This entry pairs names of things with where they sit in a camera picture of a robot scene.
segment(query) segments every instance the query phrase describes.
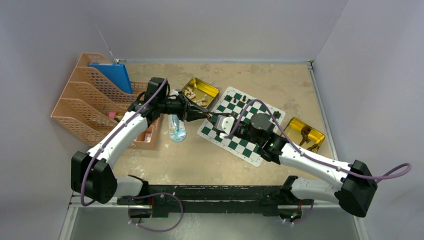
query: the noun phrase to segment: black base frame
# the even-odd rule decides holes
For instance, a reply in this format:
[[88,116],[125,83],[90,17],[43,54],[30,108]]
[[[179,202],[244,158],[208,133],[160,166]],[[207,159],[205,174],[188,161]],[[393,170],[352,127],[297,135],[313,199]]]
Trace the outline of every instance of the black base frame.
[[[262,214],[266,217],[281,216],[279,206],[298,206],[300,200],[293,196],[290,187],[296,176],[289,176],[281,185],[268,186],[227,186],[227,185],[149,185],[143,181],[141,196],[156,193],[175,195],[182,203],[185,213],[210,214]],[[174,198],[167,195],[152,197],[153,218],[166,218],[169,213],[179,213],[180,206]],[[118,205],[147,205],[148,199],[118,198]],[[302,201],[310,205],[311,199]],[[287,212],[290,216],[296,212],[293,208]]]

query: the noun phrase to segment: yellow tray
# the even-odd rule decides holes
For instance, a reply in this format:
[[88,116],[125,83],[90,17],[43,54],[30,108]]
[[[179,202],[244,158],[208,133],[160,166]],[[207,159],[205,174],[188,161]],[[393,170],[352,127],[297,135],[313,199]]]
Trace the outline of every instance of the yellow tray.
[[326,136],[315,128],[293,117],[284,129],[288,137],[302,148],[316,153]]
[[197,101],[202,99],[205,94],[208,96],[206,100],[206,109],[210,109],[215,102],[218,99],[218,95],[220,94],[220,91],[218,88],[207,84],[206,82],[198,79],[197,77],[193,77],[183,88],[182,92],[184,93],[184,90],[187,90],[187,87],[190,87],[193,90],[193,93],[196,94],[196,97],[192,99],[192,101]]

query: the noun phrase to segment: blue book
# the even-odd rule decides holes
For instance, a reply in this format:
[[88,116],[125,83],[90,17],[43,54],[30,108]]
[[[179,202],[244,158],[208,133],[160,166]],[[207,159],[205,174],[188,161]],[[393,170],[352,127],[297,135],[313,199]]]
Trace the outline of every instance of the blue book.
[[127,69],[121,63],[89,63],[89,67],[99,70],[107,79],[115,84],[122,92],[133,94]]

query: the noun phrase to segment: chessboard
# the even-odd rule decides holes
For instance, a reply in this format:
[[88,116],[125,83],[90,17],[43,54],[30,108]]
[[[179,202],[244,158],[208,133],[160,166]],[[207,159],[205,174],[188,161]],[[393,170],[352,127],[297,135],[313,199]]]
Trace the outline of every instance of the chessboard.
[[[254,99],[255,97],[252,97],[233,87],[228,87],[216,102],[215,106],[213,106],[211,111],[215,113],[236,113],[240,115],[245,105]],[[271,110],[272,114],[277,119],[278,124],[281,124],[286,113],[267,103],[266,106]],[[265,113],[269,115],[263,105],[261,105],[259,102],[255,102],[252,106],[247,108],[247,111],[244,113],[244,116],[241,118],[241,120],[245,123],[249,123],[253,114],[258,113]],[[220,138],[217,136],[217,130],[208,120],[205,120],[202,123],[200,128],[197,130],[197,134],[255,167],[259,167],[262,163],[263,159],[258,154],[259,146],[235,136],[230,138]]]

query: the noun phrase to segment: gray wall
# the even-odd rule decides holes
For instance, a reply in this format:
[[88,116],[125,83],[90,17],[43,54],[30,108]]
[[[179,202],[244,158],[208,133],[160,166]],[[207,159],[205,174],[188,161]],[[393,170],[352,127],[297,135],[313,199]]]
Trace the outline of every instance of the gray wall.
[[88,0],[115,58],[315,59],[348,0]]
[[365,218],[373,240],[424,234],[424,1],[350,0],[314,69],[338,157],[362,160],[382,181]]
[[82,52],[107,52],[73,0],[0,2],[0,239],[57,239],[70,163],[87,147],[50,119]]

